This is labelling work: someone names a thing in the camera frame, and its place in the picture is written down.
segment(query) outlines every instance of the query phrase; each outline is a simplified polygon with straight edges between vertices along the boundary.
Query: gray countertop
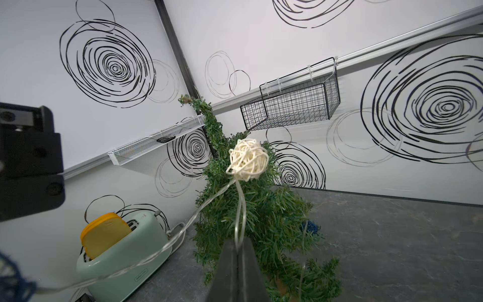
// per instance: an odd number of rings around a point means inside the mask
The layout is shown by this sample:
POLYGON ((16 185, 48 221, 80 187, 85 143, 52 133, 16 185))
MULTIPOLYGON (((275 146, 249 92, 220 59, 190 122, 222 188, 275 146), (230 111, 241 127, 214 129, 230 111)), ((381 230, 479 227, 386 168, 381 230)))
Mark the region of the gray countertop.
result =
MULTIPOLYGON (((297 189, 325 237, 312 257, 340 258, 335 302, 483 301, 483 208, 297 189)), ((195 230, 126 301, 204 301, 195 230)))

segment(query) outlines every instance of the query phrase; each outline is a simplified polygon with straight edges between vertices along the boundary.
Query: artificial christmas tree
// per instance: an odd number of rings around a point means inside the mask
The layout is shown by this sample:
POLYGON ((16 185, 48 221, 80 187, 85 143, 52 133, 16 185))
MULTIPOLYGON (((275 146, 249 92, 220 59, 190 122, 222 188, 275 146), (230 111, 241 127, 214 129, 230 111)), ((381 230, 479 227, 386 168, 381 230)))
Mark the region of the artificial christmas tree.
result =
MULTIPOLYGON (((240 132, 227 138, 211 106, 203 98, 185 95, 181 96, 179 102, 190 104, 205 115, 206 134, 216 152, 216 157, 210 160, 203 172, 208 184, 196 201, 200 206, 230 181, 230 176, 226 174, 230 165, 229 150, 235 147, 238 139, 246 138, 249 132, 240 132)), ((308 213, 312 205, 288 187, 274 187, 278 176, 275 154, 267 142, 262 146, 270 157, 266 171, 258 179, 242 182, 241 186, 247 211, 245 236, 252 240, 258 265, 267 277, 267 292, 274 302, 298 301, 299 297, 307 302, 330 301, 341 292, 340 281, 335 277, 338 260, 332 258, 319 264, 316 260, 308 259, 301 264, 288 256, 295 251, 310 251, 320 236, 313 230, 307 231, 308 213)), ((231 186, 201 211, 199 222, 195 224, 197 233, 193 240, 198 248, 195 256, 197 261, 209 268, 206 284, 213 278, 224 240, 233 238, 237 207, 238 193, 231 186)))

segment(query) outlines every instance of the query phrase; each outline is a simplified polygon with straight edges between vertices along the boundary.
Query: blue yarn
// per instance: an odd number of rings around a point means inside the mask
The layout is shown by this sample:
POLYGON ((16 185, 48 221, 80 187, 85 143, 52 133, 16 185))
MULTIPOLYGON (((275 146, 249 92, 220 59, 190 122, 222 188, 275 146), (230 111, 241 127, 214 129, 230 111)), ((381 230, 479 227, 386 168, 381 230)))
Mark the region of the blue yarn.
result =
POLYGON ((9 267, 9 275, 0 276, 0 302, 27 302, 37 290, 35 282, 28 282, 22 277, 15 262, 0 252, 0 261, 9 267))
POLYGON ((307 224, 307 233, 310 233, 310 232, 313 232, 314 234, 317 234, 317 232, 319 231, 319 227, 311 222, 310 220, 309 221, 304 221, 302 222, 302 225, 300 226, 300 230, 303 232, 303 229, 305 228, 305 224, 307 224))

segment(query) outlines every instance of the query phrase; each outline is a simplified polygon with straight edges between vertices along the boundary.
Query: white mesh shelf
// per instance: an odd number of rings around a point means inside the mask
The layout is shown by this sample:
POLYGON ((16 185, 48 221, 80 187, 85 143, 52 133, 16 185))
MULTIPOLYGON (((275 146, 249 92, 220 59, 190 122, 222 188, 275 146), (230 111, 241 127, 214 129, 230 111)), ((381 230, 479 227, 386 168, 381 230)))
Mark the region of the white mesh shelf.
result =
POLYGON ((122 147, 116 148, 109 151, 107 154, 111 158, 111 161, 116 166, 124 165, 131 160, 140 157, 152 151, 156 148, 161 147, 167 143, 159 143, 156 140, 161 137, 172 137, 176 138, 183 136, 205 124, 205 116, 197 115, 194 117, 187 118, 182 122, 153 133, 151 135, 145 136, 141 139, 128 143, 122 147))

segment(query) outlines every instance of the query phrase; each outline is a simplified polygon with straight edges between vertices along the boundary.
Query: mint green toaster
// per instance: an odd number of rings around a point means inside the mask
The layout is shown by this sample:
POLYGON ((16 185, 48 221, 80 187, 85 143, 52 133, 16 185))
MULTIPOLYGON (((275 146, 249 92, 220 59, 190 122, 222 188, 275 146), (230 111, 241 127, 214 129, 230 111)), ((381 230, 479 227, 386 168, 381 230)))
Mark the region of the mint green toaster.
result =
MULTIPOLYGON (((152 212, 136 214, 128 225, 132 232, 94 260, 82 253, 77 259, 77 273, 82 280, 109 275, 139 262, 162 249, 168 237, 152 212)), ((115 278, 104 279, 87 287, 97 302, 121 302, 132 294, 168 258, 170 247, 153 261, 115 278)))

